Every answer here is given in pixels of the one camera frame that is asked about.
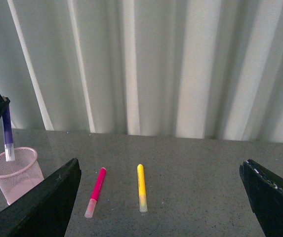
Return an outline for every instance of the table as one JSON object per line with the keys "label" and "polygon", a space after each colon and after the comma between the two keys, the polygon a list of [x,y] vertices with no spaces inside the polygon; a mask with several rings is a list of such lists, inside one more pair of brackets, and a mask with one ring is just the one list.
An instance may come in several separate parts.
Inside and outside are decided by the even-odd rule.
{"label": "table", "polygon": [[[66,231],[74,236],[258,236],[239,176],[253,159],[283,178],[283,144],[14,129],[44,177],[78,158],[81,182]],[[0,126],[0,153],[3,152]],[[148,212],[139,212],[137,165],[145,167]],[[107,169],[92,219],[84,218],[98,171]],[[0,191],[0,211],[7,207]]]}

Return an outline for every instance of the pink marker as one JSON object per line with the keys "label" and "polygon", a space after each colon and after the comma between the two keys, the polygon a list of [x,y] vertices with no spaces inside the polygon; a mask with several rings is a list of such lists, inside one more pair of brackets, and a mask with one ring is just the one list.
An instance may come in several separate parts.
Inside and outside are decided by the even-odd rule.
{"label": "pink marker", "polygon": [[94,212],[97,200],[98,200],[98,196],[100,195],[100,192],[101,192],[101,188],[103,185],[105,175],[106,175],[106,169],[102,167],[97,176],[97,180],[96,180],[95,187],[91,195],[90,202],[88,203],[86,212],[84,214],[86,218],[91,218],[93,216],[93,212]]}

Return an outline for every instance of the pen holder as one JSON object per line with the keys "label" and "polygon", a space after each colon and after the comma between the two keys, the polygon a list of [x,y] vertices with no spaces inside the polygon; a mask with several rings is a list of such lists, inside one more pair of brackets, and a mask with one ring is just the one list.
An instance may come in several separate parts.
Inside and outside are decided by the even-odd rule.
{"label": "pen holder", "polygon": [[20,147],[14,153],[15,161],[6,161],[5,152],[0,154],[0,189],[8,205],[43,181],[36,150]]}

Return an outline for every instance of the yellow marker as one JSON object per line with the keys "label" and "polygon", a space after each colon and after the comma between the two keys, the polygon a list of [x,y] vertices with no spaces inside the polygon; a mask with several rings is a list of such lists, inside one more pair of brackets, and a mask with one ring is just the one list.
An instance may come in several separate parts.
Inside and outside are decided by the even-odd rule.
{"label": "yellow marker", "polygon": [[146,184],[143,165],[137,166],[140,212],[147,212]]}

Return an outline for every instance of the white curtain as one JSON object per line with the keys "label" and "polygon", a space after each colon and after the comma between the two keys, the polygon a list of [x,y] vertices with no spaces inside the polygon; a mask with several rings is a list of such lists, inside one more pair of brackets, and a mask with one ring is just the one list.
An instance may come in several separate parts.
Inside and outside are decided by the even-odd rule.
{"label": "white curtain", "polygon": [[0,0],[13,126],[283,142],[283,0]]}

